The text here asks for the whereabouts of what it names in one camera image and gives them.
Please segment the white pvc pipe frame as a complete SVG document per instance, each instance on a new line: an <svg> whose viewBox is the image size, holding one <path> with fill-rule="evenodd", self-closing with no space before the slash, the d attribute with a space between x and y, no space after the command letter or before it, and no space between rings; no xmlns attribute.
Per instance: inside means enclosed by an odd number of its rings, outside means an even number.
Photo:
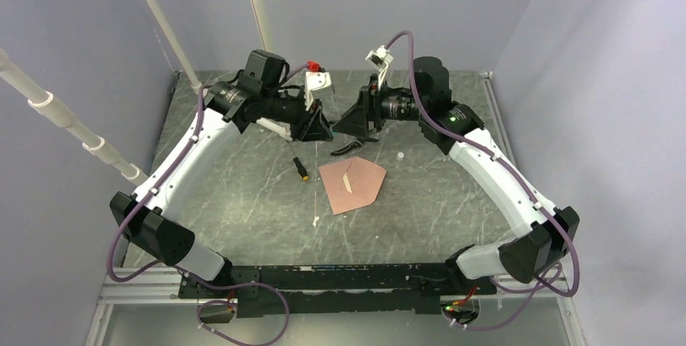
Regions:
<svg viewBox="0 0 686 346"><path fill-rule="evenodd" d="M157 24L171 45L173 53L188 75L192 88L196 93L201 92L201 83L197 78L190 60L186 56L181 43L173 31L158 0L145 0ZM263 30L260 18L264 16L261 0L250 0L252 12L260 35L260 42L264 49L270 45L269 32ZM15 63L11 61L5 51L1 51L1 78L27 99L28 106L47 118L57 127L69 132L82 142L83 149L96 156L103 163L117 169L130 183L143 184L148 176L136 165L126 161L111 143L100 135L91 131L78 117L53 93L46 91L34 80L28 77Z"/></svg>

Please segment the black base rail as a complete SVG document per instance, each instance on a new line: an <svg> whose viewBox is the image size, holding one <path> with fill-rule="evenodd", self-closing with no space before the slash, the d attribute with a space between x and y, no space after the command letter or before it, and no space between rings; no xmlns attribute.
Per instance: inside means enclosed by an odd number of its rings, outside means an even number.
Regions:
<svg viewBox="0 0 686 346"><path fill-rule="evenodd" d="M412 311L438 314L443 304L467 295L493 295L489 278L469 280L445 263L234 266L235 293L206 288L190 276L181 279L182 300L237 301L241 319L281 314Z"/></svg>

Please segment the black handled pliers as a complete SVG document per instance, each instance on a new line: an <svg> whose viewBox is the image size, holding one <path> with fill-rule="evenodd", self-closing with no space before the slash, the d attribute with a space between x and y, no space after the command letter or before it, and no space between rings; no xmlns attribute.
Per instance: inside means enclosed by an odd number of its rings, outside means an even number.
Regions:
<svg viewBox="0 0 686 346"><path fill-rule="evenodd" d="M345 135L355 137L355 140L334 150L330 153L331 156L342 156L352 152L357 148L361 148L365 143L378 142L377 138L372 137L372 134L378 133L381 128L374 121L356 121L340 119L332 125L334 133L343 133Z"/></svg>

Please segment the cream lined letter paper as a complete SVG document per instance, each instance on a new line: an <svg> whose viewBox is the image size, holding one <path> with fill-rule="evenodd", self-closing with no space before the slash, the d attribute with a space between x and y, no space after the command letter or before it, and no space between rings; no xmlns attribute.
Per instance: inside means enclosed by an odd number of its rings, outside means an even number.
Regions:
<svg viewBox="0 0 686 346"><path fill-rule="evenodd" d="M345 185L346 191L349 192L349 193L352 193L352 192L353 192L353 190L352 190L352 185L351 185L351 183L350 183L350 181L349 181L349 176L348 176L347 173L343 174L342 180L343 180L343 183L344 183L344 185Z"/></svg>

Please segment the aluminium extrusion frame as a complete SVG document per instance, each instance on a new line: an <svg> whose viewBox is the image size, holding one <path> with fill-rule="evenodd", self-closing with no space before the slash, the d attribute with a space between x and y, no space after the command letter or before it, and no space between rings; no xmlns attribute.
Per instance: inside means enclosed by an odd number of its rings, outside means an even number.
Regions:
<svg viewBox="0 0 686 346"><path fill-rule="evenodd" d="M181 276L151 269L125 284L106 280L87 336L88 345L225 345L198 326L198 302L178 298ZM232 319L216 330L246 344L272 338L279 345L584 345L574 304L550 293L537 294L507 326L470 331L450 326L438 314L283 314Z"/></svg>

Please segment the pink paper envelope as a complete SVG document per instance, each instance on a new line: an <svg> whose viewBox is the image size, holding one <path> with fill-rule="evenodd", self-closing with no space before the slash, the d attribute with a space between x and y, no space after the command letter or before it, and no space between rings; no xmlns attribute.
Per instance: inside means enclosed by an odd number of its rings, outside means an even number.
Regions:
<svg viewBox="0 0 686 346"><path fill-rule="evenodd" d="M352 157L319 167L334 215L375 202L387 170L364 158Z"/></svg>

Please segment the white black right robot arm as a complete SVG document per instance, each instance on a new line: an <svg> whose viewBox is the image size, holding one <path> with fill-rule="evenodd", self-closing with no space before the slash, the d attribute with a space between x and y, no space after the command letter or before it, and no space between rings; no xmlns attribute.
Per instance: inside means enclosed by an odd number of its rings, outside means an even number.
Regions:
<svg viewBox="0 0 686 346"><path fill-rule="evenodd" d="M526 181L498 148L483 120L454 101L450 76L436 57L413 61L412 85L390 87L385 76L392 61L372 52L377 69L361 88L357 102L333 125L336 133L368 141L386 120L416 121L424 137L464 168L500 209L514 234L506 243L469 246L455 254L446 283L466 293L478 278L508 274L529 283L569 252L580 218L558 208Z"/></svg>

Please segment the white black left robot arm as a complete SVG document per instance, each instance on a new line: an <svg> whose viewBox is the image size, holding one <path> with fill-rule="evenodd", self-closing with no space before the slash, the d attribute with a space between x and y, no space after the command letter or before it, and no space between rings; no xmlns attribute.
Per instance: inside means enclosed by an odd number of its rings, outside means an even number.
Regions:
<svg viewBox="0 0 686 346"><path fill-rule="evenodd" d="M226 295L231 261L178 222L187 195L250 124L287 141L331 141L331 126L314 96L331 85L329 73L313 61L292 70L283 57L256 49L233 79L201 86L194 122L163 163L132 193L111 199L119 226L112 242L125 238L156 262L201 279L211 297Z"/></svg>

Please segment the black yellow screwdriver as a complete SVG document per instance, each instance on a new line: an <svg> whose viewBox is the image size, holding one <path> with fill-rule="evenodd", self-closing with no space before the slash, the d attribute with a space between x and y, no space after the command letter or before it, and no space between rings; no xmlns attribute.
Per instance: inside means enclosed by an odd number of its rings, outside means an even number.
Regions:
<svg viewBox="0 0 686 346"><path fill-rule="evenodd" d="M287 145L289 146L289 149L293 154L293 163L296 167L296 171L297 171L298 175L300 176L302 181L308 181L309 180L309 174L307 172L306 167L303 165L303 162L301 161L299 154L297 153L297 151L293 147L293 142L288 141Z"/></svg>

